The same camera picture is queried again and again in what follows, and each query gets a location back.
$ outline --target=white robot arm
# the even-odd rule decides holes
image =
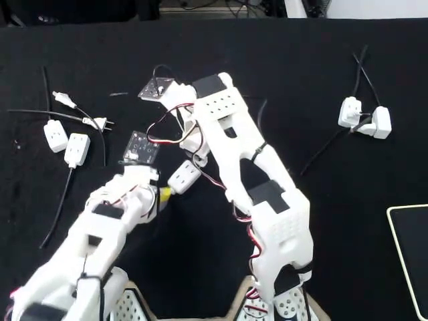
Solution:
[[[213,153],[227,200],[245,215],[242,221],[251,221],[254,289],[247,297],[260,296],[268,305],[268,320],[273,320],[279,300],[312,275],[309,201],[263,139],[228,74],[203,78],[192,86],[152,79],[140,97],[159,101],[168,110],[189,106],[180,110],[185,130],[181,148],[194,154],[197,166],[205,166]],[[171,113],[178,117],[176,110]],[[233,138],[226,130],[233,131]],[[239,169],[242,158],[252,160],[270,180],[246,191]],[[111,267],[127,234],[157,212],[160,193],[150,180],[158,180],[151,167],[125,166],[123,175],[90,195],[60,248],[14,293],[12,321],[43,313],[54,318],[39,320],[93,321],[109,316],[128,281],[123,270]]]
[[[168,110],[183,103],[193,104],[181,110],[185,132],[194,124],[198,126],[181,142],[181,148],[197,151],[201,166],[211,151],[227,200],[247,215],[248,221],[251,218],[249,232],[257,246],[250,267],[260,297],[272,303],[274,298],[301,286],[312,275],[309,200],[296,188],[275,150],[263,139],[230,75],[209,76],[187,86],[170,78],[156,80],[144,87],[140,98],[160,102]],[[233,130],[233,138],[227,135],[228,130]],[[270,181],[246,191],[239,168],[242,158],[252,160]]]
[[[90,195],[60,248],[13,294],[12,321],[106,319],[128,282],[112,268],[126,236],[156,216],[150,180],[158,180],[151,167],[125,166]]]

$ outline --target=perforated metal plate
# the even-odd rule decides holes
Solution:
[[[134,291],[125,290],[109,321],[148,321],[148,318]]]
[[[261,299],[250,300],[246,299],[242,305],[236,321],[268,321],[273,318],[268,318],[268,314],[257,309],[267,310],[267,304]]]
[[[143,99],[143,100],[150,100],[153,102],[157,102],[158,100],[160,100],[162,98],[162,95],[166,92],[166,90],[171,85],[171,83],[174,81],[174,79],[156,77],[156,81],[158,83],[159,94],[156,90],[156,84],[152,78],[152,79],[150,79],[148,84],[138,94],[138,97]]]
[[[268,305],[261,299],[247,299],[241,308],[236,321],[272,321],[273,314],[268,315],[258,309],[267,310]],[[278,314],[284,321],[307,321],[308,315],[303,294],[299,289],[290,290],[287,294],[281,296],[281,300],[275,302]],[[319,321],[311,307],[310,315],[312,321]]]
[[[308,319],[305,299],[299,289],[290,290],[287,294],[281,296],[281,300],[276,300],[275,307],[284,320],[307,321]],[[309,307],[309,311],[311,320],[318,321],[318,317],[311,307]]]

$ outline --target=white electrical connector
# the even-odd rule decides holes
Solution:
[[[168,186],[173,194],[183,194],[200,176],[201,172],[192,162],[185,160],[169,178]]]
[[[338,124],[341,127],[351,128],[360,123],[361,101],[355,97],[346,97],[340,107]]]
[[[59,120],[49,120],[43,130],[53,152],[60,152],[67,148],[68,137]]]
[[[73,133],[68,141],[64,160],[68,166],[75,169],[82,166],[88,153],[90,139],[88,135]]]
[[[106,117],[97,117],[97,118],[94,118],[94,120],[97,123],[98,127],[100,127],[100,129],[101,129],[102,132],[104,132],[104,130],[112,130],[111,128],[108,128],[106,126],[107,124],[114,125],[114,123],[113,122],[109,122]],[[90,120],[90,118],[88,118],[88,117],[84,117],[82,122],[84,124],[87,124],[87,125],[95,128],[95,129],[98,129],[96,127],[96,125],[94,124],[94,122],[92,122]]]
[[[70,98],[69,95],[63,92],[52,92],[52,94],[55,97],[55,100],[57,102],[60,102],[61,104],[69,106],[70,108],[73,108],[73,109],[76,108],[77,104],[73,102],[73,100]]]
[[[388,108],[377,107],[372,116],[370,124],[362,125],[357,132],[373,136],[377,139],[385,139],[392,131],[391,117],[389,116]]]

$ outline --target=tablet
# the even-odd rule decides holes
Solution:
[[[387,213],[417,316],[428,321],[428,205],[391,207]]]

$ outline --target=black tabletop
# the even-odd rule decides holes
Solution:
[[[0,117],[0,306],[64,239],[89,193],[121,171],[133,130],[165,111],[137,98],[156,64],[170,65],[185,82],[229,72],[243,95],[266,97],[263,134],[311,202],[314,273],[308,291],[334,320],[416,320],[386,210],[426,203],[428,181],[426,70],[428,21],[158,21],[0,30],[0,108],[44,109],[46,66],[52,90],[67,92],[93,116],[116,123],[106,134],[107,168],[96,131],[63,121],[68,134],[92,144],[78,168],[60,228],[38,250],[54,217],[68,170],[43,136],[45,116]],[[308,158],[338,129],[344,97],[354,84],[350,54],[368,45],[365,67],[393,132],[386,140],[347,135],[306,176]],[[110,97],[113,92],[128,92]],[[363,110],[375,107],[362,82]],[[252,115],[259,103],[249,101]],[[59,112],[72,111],[53,104]],[[157,136],[177,137],[169,118]],[[156,164],[162,182],[185,159],[166,146]],[[216,175],[211,160],[207,171]],[[243,166],[244,179],[253,169]],[[129,237],[118,265],[161,318],[224,315],[252,251],[245,226],[235,222],[222,192],[199,179],[174,196],[151,225]]]

